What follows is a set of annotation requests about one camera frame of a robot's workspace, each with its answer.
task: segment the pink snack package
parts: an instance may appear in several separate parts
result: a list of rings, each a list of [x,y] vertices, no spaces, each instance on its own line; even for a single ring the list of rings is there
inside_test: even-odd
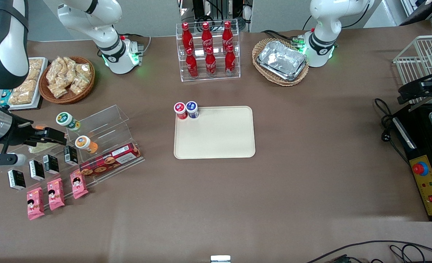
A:
[[[33,220],[44,215],[44,203],[42,201],[42,188],[36,188],[26,193],[28,200],[28,219]]]
[[[65,205],[62,178],[57,178],[47,183],[47,194],[49,195],[49,207],[51,211]]]
[[[80,169],[70,174],[70,181],[72,183],[72,192],[75,199],[88,193],[88,190],[86,190],[85,177],[81,174]]]

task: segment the coca-cola bottle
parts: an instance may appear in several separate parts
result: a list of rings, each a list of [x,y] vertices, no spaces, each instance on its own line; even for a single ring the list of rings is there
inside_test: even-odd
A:
[[[190,74],[191,79],[198,78],[198,68],[196,66],[196,59],[193,56],[193,52],[191,49],[185,51],[187,54],[187,58],[185,60],[187,64],[188,73]]]
[[[227,46],[226,54],[226,75],[233,76],[236,73],[236,56],[234,55],[234,46]]]
[[[231,22],[224,22],[224,32],[223,32],[223,54],[227,52],[227,46],[232,45],[232,31]]]
[[[210,78],[216,77],[216,58],[212,46],[206,48],[206,74]]]
[[[193,52],[194,50],[194,46],[193,46],[193,36],[190,33],[190,31],[188,31],[188,23],[187,22],[183,22],[182,23],[182,43],[184,45],[184,49],[185,52],[187,50],[191,50]]]
[[[213,53],[213,35],[209,31],[209,23],[203,22],[203,34],[201,35],[201,41],[203,43],[203,50],[207,55],[207,51],[211,47],[211,53]]]

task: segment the round wicker basket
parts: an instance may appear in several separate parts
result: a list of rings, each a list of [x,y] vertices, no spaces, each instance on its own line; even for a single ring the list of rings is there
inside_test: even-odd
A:
[[[73,93],[70,90],[70,86],[68,86],[66,88],[66,90],[68,91],[67,94],[63,95],[62,97],[56,99],[54,97],[54,95],[52,95],[51,91],[48,88],[49,82],[47,82],[46,79],[46,74],[49,71],[49,68],[51,67],[51,65],[49,65],[46,70],[44,70],[44,73],[42,73],[41,75],[41,79],[39,80],[39,92],[41,93],[41,96],[51,102],[51,103],[57,103],[57,104],[72,104],[72,103],[77,103],[80,100],[86,98],[86,96],[88,96],[88,94],[91,92],[91,90],[93,89],[93,85],[95,84],[95,76],[96,76],[96,71],[95,68],[93,67],[92,63],[87,60],[86,58],[82,58],[82,57],[70,57],[73,61],[75,61],[77,64],[89,64],[89,68],[91,68],[91,80],[89,82],[89,85],[86,87],[85,90],[83,90],[83,92],[81,92],[80,94],[76,95],[75,93]]]
[[[308,62],[307,62],[307,64],[303,68],[303,70],[300,72],[300,74],[297,76],[297,78],[294,81],[283,80],[280,76],[278,76],[278,75],[274,74],[273,72],[267,70],[266,68],[260,66],[258,64],[258,62],[257,62],[257,57],[261,53],[261,51],[263,51],[263,49],[265,48],[266,44],[268,44],[268,42],[271,42],[271,41],[274,41],[274,40],[278,40],[281,43],[283,43],[284,45],[286,45],[287,47],[295,49],[293,45],[289,44],[288,42],[286,42],[284,40],[279,40],[279,39],[276,39],[276,38],[266,38],[265,40],[261,40],[260,42],[258,42],[258,44],[255,45],[255,47],[253,48],[253,50],[251,52],[251,57],[252,57],[253,65],[261,73],[261,75],[263,75],[267,80],[269,80],[269,81],[271,81],[273,83],[276,83],[277,85],[281,85],[283,87],[289,87],[289,86],[296,85],[297,83],[301,82],[301,80],[307,74],[307,72],[308,72]]]

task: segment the beige tray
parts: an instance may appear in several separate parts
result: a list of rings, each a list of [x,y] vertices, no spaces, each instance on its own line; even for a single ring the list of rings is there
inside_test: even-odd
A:
[[[202,107],[199,112],[196,119],[175,118],[176,158],[250,158],[255,155],[250,107]]]

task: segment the control panel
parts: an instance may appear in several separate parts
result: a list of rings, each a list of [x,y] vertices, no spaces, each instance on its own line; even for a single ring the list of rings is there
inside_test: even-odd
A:
[[[417,187],[428,215],[432,215],[432,168],[426,155],[410,160]]]

